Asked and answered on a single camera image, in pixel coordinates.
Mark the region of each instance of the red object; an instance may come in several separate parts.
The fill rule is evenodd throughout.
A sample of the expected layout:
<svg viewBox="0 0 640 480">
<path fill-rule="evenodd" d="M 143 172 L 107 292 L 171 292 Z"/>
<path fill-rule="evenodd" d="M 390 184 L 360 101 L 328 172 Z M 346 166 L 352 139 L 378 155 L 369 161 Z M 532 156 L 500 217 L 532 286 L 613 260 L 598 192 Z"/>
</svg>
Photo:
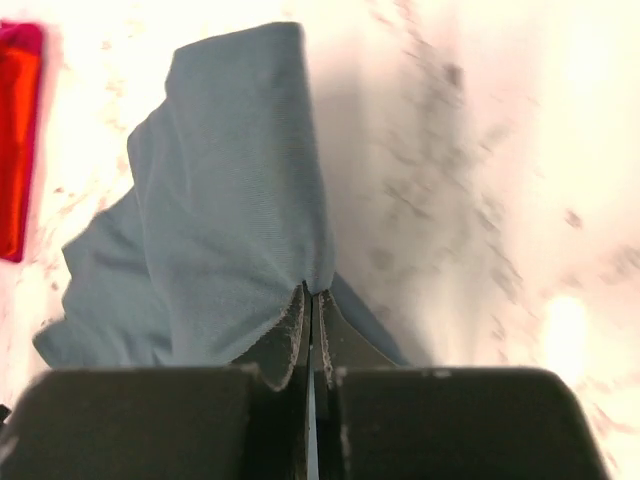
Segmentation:
<svg viewBox="0 0 640 480">
<path fill-rule="evenodd" d="M 0 22 L 0 258 L 24 255 L 35 156 L 43 31 Z"/>
</svg>

